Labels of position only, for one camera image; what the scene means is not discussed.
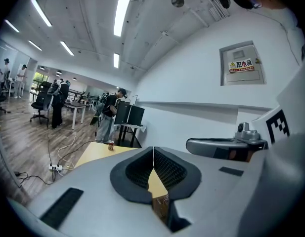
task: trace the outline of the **wooden floor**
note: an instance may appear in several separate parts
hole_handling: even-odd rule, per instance
[[[73,113],[62,108],[62,119],[64,125],[61,129],[47,129],[46,121],[39,124],[39,119],[29,119],[33,116],[34,109],[31,107],[32,95],[25,94],[21,99],[8,98],[1,103],[1,106],[11,113],[0,111],[1,137],[3,145],[7,152],[7,159],[11,164],[13,171],[27,172],[28,175],[38,175],[46,182],[52,183],[51,172],[48,169],[50,159],[48,155],[48,144],[52,164],[57,164],[59,157],[58,150],[61,147],[70,145],[75,137],[76,139],[72,146],[69,146],[59,152],[64,156],[68,152],[77,149],[80,145],[88,141],[94,141],[94,132],[96,126],[90,126],[89,123],[94,115],[94,112],[87,111],[85,113],[84,122],[81,124],[81,113],[77,114],[75,129],[72,130]],[[118,139],[119,131],[114,134],[115,144]],[[127,133],[125,144],[121,146],[129,146],[131,134]],[[75,164],[89,143],[86,143],[76,152],[67,156],[67,160]],[[62,161],[61,165],[66,166],[67,163]],[[0,158],[0,181],[5,189],[6,195],[19,203],[26,205],[37,194],[39,194],[47,185],[39,178],[32,177],[23,182],[22,187],[18,188],[9,173],[6,171],[3,162]]]

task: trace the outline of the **electrical box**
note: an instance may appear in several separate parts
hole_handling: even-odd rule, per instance
[[[252,41],[221,48],[220,85],[265,84],[262,61]]]

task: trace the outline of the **black monitor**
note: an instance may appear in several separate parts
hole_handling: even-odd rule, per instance
[[[118,105],[114,124],[126,124],[130,109],[131,106],[128,103],[125,104],[120,102]]]
[[[131,112],[128,117],[127,124],[133,124],[141,126],[141,121],[143,117],[144,109],[137,107],[137,106],[131,106]]]

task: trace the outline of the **black pants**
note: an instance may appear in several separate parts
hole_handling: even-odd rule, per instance
[[[53,106],[53,114],[52,114],[52,128],[56,128],[58,125],[62,123],[62,115],[61,109],[63,107],[62,103],[57,103]]]

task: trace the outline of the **fluorescent light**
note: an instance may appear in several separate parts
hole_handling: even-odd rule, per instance
[[[71,54],[72,56],[74,56],[73,52],[71,52],[71,50],[68,48],[68,46],[64,43],[64,41],[60,41],[61,45],[63,45],[63,47],[65,48],[65,50],[68,51],[69,54]]]
[[[32,0],[32,4],[34,5],[35,9],[37,10],[37,12],[39,13],[40,17],[43,18],[44,22],[51,27],[52,24],[49,22],[49,20],[47,19],[47,17],[45,16],[45,14],[43,13],[43,11],[41,10],[39,4],[37,3],[36,0]]]
[[[37,46],[35,43],[33,43],[31,40],[28,41],[31,45],[33,45],[35,48],[39,49],[40,51],[42,51],[42,49]]]
[[[114,25],[114,35],[116,36],[120,37],[122,35],[124,19],[129,2],[130,0],[118,0]]]
[[[119,66],[119,54],[114,53],[114,67],[118,68]]]
[[[14,48],[10,47],[9,45],[5,45],[6,47],[8,47],[9,49],[15,50]]]
[[[19,33],[19,30],[17,30],[16,27],[14,27],[7,19],[5,19],[5,22],[6,22],[11,28],[13,28],[16,32]]]

